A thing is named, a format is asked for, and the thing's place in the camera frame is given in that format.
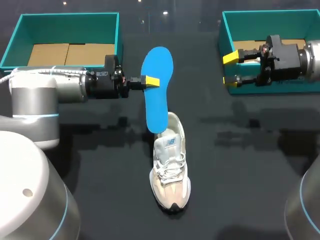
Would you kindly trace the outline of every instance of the sneaker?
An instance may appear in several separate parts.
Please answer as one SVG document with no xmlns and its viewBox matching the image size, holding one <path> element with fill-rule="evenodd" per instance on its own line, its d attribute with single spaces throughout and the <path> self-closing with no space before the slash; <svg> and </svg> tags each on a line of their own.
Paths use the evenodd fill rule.
<svg viewBox="0 0 320 240">
<path fill-rule="evenodd" d="M 191 185 L 186 162 L 186 138 L 182 124 L 168 113 L 167 129 L 156 134 L 150 184 L 157 202 L 166 210 L 182 210 L 190 197 Z"/>
</svg>

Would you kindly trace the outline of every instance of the shoe tongue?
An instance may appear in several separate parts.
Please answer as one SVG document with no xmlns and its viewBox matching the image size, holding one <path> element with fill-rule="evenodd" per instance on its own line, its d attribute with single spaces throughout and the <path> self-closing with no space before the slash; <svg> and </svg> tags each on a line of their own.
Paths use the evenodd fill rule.
<svg viewBox="0 0 320 240">
<path fill-rule="evenodd" d="M 173 136 L 163 136 L 154 141 L 155 154 L 161 164 L 165 164 L 169 158 L 181 157 L 181 136 L 179 134 Z"/>
</svg>

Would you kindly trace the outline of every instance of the robotic arm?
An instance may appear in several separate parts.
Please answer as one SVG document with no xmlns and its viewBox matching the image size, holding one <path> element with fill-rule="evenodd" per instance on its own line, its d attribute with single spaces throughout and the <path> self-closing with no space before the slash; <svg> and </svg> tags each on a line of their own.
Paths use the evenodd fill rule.
<svg viewBox="0 0 320 240">
<path fill-rule="evenodd" d="M 296 44 L 283 44 L 279 35 L 269 35 L 259 50 L 238 49 L 223 57 L 223 64 L 244 63 L 260 58 L 257 76 L 225 76 L 223 83 L 241 87 L 244 84 L 270 85 L 274 81 L 304 77 L 310 82 L 320 81 L 320 40 L 309 41 L 303 49 Z"/>
<path fill-rule="evenodd" d="M 130 90 L 159 87 L 149 76 L 126 78 L 117 56 L 106 56 L 104 68 L 21 67 L 0 79 L 9 81 L 12 117 L 0 115 L 0 131 L 21 134 L 42 150 L 59 144 L 59 103 L 85 103 L 88 99 L 128 98 Z"/>
</svg>

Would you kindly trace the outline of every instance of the dark background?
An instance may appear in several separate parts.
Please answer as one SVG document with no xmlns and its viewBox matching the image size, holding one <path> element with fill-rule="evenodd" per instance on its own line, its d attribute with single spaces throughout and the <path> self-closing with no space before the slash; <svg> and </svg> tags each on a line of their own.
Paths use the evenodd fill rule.
<svg viewBox="0 0 320 240">
<path fill-rule="evenodd" d="M 216 38 L 223 10 L 317 9 L 319 1 L 65 1 L 2 0 L 0 55 L 20 14 L 120 12 L 127 76 L 139 75 L 151 48 L 171 51 L 168 107 L 184 126 L 192 186 L 183 213 L 158 208 L 141 92 L 62 105 L 60 145 L 47 155 L 78 203 L 80 240 L 288 240 L 284 205 L 318 155 L 320 98 L 230 96 Z M 8 87 L 0 88 L 9 116 Z"/>
</svg>

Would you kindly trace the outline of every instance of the shoe logo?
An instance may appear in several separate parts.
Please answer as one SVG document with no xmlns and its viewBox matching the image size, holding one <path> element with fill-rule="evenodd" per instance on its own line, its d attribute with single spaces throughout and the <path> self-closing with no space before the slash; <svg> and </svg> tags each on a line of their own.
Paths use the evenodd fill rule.
<svg viewBox="0 0 320 240">
<path fill-rule="evenodd" d="M 176 140 L 175 138 L 172 138 L 172 139 L 170 139 L 170 140 L 166 141 L 165 146 L 166 146 L 166 147 L 168 147 L 168 146 L 170 146 L 170 145 L 174 144 L 174 143 L 175 143 L 175 140 Z"/>
</svg>

